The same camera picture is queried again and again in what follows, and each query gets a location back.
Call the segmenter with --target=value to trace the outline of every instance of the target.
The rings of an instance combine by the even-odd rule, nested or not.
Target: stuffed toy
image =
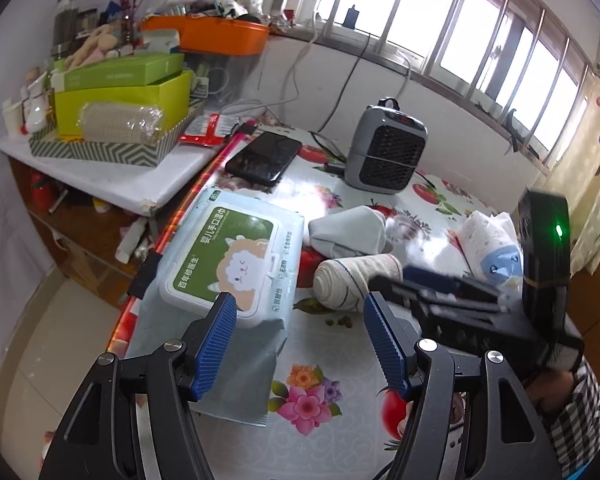
[[[64,60],[64,69],[71,70],[104,59],[107,52],[118,44],[118,40],[112,32],[113,29],[110,25],[96,28],[84,40],[82,46]]]

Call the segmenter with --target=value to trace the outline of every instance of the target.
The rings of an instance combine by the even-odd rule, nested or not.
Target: window
[[[359,33],[342,26],[352,6]],[[560,159],[582,117],[585,57],[539,0],[290,0],[288,7],[300,21],[317,11],[317,27],[344,43],[363,44],[362,33],[370,34],[369,59],[408,57],[422,78],[506,126],[543,164]]]
[[[436,43],[451,0],[400,0],[387,40],[426,57]]]

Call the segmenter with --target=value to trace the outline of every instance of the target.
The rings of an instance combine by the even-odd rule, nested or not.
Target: blue gripper pad
[[[209,326],[204,342],[196,353],[196,369],[191,384],[194,400],[200,400],[214,386],[224,351],[234,333],[236,319],[235,298],[228,292],[222,292],[205,319],[200,320],[208,322]]]
[[[371,294],[366,295],[363,318],[389,389],[396,391],[401,399],[406,399],[409,393],[409,383],[405,378],[406,359]]]

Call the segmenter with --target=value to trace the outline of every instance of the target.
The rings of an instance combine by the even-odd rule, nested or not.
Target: plaid shirt
[[[558,417],[549,420],[541,414],[563,478],[589,463],[600,449],[600,385],[584,358],[574,376],[571,401]]]

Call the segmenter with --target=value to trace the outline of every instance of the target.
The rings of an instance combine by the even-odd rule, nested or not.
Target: chevron patterned tray
[[[29,146],[33,156],[98,160],[154,168],[176,146],[180,135],[186,130],[189,123],[202,113],[204,108],[204,100],[193,101],[189,106],[189,115],[164,134],[153,146],[124,142],[64,142],[58,139],[54,124],[33,134],[29,139]]]

